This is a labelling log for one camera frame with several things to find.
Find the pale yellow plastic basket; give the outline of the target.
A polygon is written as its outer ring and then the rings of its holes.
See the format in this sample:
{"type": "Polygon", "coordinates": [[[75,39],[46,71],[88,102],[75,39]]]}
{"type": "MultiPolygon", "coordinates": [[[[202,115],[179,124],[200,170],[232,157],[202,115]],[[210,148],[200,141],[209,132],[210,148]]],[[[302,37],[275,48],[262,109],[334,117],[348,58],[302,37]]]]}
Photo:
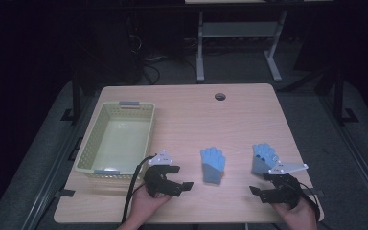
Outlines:
{"type": "Polygon", "coordinates": [[[128,179],[149,155],[155,105],[106,102],[81,145],[75,170],[98,178],[128,179]]]}

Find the person's right hand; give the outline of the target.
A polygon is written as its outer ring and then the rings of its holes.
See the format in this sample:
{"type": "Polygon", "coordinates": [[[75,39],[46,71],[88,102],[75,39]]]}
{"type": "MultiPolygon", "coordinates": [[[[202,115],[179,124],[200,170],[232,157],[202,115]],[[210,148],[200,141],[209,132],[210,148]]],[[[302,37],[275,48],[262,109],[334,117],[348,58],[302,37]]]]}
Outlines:
{"type": "Polygon", "coordinates": [[[293,209],[285,203],[272,203],[271,206],[290,230],[318,230],[315,212],[305,199],[301,198],[293,209]]]}

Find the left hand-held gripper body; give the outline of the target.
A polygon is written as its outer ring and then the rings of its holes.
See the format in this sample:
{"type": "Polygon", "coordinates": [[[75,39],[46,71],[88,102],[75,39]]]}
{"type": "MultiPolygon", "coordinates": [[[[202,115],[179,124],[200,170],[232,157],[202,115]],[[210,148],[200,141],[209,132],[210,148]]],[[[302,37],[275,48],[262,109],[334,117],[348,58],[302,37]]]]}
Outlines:
{"type": "Polygon", "coordinates": [[[170,155],[162,150],[156,153],[153,158],[148,162],[144,176],[144,182],[148,188],[148,193],[156,197],[157,194],[164,194],[169,196],[180,196],[182,191],[182,184],[174,181],[170,181],[167,178],[167,174],[164,174],[166,166],[176,166],[173,163],[173,159],[170,155]]]}

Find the aluminium floor rail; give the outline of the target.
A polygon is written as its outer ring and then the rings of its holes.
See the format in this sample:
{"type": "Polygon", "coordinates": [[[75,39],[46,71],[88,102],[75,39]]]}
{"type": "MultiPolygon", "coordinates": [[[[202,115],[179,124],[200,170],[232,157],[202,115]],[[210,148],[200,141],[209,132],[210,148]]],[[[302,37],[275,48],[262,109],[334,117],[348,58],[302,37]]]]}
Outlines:
{"type": "Polygon", "coordinates": [[[29,189],[33,197],[21,221],[21,230],[35,230],[65,186],[97,101],[96,97],[80,98],[81,115],[76,121],[69,120],[68,115],[63,118],[71,107],[70,97],[59,97],[55,101],[53,111],[49,112],[23,161],[25,173],[30,176],[25,186],[34,187],[29,189]]]}
{"type": "Polygon", "coordinates": [[[358,173],[360,174],[364,184],[368,189],[368,164],[365,162],[363,156],[361,155],[361,151],[359,150],[358,146],[354,142],[354,139],[346,128],[346,122],[344,122],[343,118],[339,119],[336,117],[336,115],[334,114],[334,106],[328,99],[326,99],[325,97],[320,97],[319,101],[324,106],[324,109],[333,122],[333,125],[335,126],[343,142],[347,146],[349,153],[354,159],[358,173]]]}

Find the blue knitted glove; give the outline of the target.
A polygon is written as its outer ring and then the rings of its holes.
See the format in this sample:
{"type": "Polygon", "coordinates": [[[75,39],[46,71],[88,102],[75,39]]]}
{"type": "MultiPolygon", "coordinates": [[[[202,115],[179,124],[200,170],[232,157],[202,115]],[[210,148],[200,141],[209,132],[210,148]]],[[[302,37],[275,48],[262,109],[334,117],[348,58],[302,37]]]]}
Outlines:
{"type": "Polygon", "coordinates": [[[202,149],[200,151],[201,165],[203,171],[203,182],[209,184],[219,185],[221,183],[222,175],[226,158],[220,149],[211,147],[202,149]]]}
{"type": "Polygon", "coordinates": [[[271,170],[278,162],[276,151],[269,144],[257,144],[253,146],[253,162],[251,172],[263,175],[271,170]]]}

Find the white metal table frame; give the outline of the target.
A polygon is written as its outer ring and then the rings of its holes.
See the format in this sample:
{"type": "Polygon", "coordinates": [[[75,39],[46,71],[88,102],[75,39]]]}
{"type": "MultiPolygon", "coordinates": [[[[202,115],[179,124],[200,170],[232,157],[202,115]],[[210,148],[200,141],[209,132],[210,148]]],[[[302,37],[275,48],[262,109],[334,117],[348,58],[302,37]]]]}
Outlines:
{"type": "Polygon", "coordinates": [[[275,81],[283,78],[274,55],[284,28],[288,11],[282,11],[277,21],[267,22],[204,22],[203,12],[199,14],[196,52],[196,80],[205,81],[203,41],[205,38],[272,38],[271,47],[264,51],[264,58],[275,81]]]}

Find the person's left hand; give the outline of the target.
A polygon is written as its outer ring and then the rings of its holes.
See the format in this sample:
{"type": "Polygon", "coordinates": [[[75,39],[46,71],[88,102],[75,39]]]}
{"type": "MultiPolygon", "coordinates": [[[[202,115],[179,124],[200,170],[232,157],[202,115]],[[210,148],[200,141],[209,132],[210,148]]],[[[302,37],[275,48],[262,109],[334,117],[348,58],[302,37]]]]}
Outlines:
{"type": "Polygon", "coordinates": [[[171,195],[153,197],[145,186],[139,188],[133,196],[130,214],[126,222],[136,227],[142,225],[172,198],[171,195]]]}

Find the black metal stand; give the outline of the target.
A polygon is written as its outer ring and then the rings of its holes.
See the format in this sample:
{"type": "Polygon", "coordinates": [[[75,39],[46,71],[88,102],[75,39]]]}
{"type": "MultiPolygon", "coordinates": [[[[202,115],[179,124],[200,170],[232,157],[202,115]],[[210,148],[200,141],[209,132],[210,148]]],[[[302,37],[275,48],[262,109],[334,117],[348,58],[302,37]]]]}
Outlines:
{"type": "Polygon", "coordinates": [[[358,118],[351,108],[343,107],[344,78],[340,69],[335,71],[333,93],[333,115],[341,126],[357,123],[358,118]]]}
{"type": "Polygon", "coordinates": [[[72,106],[64,111],[61,120],[71,121],[74,124],[81,115],[80,79],[77,70],[72,76],[72,106]]]}

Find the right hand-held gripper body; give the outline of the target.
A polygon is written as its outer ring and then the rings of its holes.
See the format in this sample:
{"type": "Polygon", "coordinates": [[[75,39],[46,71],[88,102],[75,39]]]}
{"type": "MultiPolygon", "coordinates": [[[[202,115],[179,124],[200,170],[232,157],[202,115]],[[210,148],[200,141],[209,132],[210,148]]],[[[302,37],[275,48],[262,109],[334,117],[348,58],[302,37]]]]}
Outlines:
{"type": "Polygon", "coordinates": [[[278,161],[275,166],[268,171],[273,174],[272,180],[267,180],[274,185],[273,189],[262,190],[260,199],[262,203],[285,203],[291,209],[297,206],[303,196],[303,190],[298,179],[291,173],[306,170],[308,165],[305,163],[284,163],[278,161]]]}

